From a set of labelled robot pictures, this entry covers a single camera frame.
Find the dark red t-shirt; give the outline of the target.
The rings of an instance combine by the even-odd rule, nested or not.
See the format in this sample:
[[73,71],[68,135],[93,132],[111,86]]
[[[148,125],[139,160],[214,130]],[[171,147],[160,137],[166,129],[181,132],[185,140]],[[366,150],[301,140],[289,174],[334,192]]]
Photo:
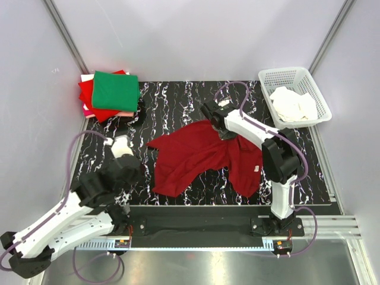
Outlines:
[[262,152],[238,135],[221,140],[209,121],[191,123],[147,143],[158,151],[153,192],[179,196],[201,173],[226,167],[233,190],[249,198],[259,188]]

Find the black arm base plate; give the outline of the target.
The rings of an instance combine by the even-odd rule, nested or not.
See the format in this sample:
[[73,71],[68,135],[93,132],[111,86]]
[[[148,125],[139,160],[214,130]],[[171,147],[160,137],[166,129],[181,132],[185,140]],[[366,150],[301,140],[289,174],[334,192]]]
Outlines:
[[137,250],[238,249],[262,246],[264,239],[301,238],[302,220],[295,218],[281,231],[270,229],[270,208],[260,205],[132,206],[124,231]]

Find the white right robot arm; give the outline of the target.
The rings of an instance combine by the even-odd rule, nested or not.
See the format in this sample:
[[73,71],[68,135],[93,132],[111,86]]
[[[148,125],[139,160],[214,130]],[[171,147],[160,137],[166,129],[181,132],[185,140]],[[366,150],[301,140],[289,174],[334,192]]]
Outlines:
[[223,140],[241,136],[262,152],[265,177],[271,181],[271,214],[267,223],[274,232],[290,226],[295,218],[294,188],[301,164],[307,165],[295,146],[290,129],[277,129],[248,116],[228,100],[209,101],[202,105],[203,115]]

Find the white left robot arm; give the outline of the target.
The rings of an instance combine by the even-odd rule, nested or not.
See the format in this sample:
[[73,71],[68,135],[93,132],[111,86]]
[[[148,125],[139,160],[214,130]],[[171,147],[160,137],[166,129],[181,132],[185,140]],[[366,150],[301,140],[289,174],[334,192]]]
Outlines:
[[60,255],[92,238],[123,233],[129,226],[129,218],[126,210],[115,202],[118,188],[136,184],[142,175],[140,160],[130,154],[82,175],[67,196],[38,221],[20,232],[1,235],[5,253],[11,255],[9,267],[1,270],[32,278]]

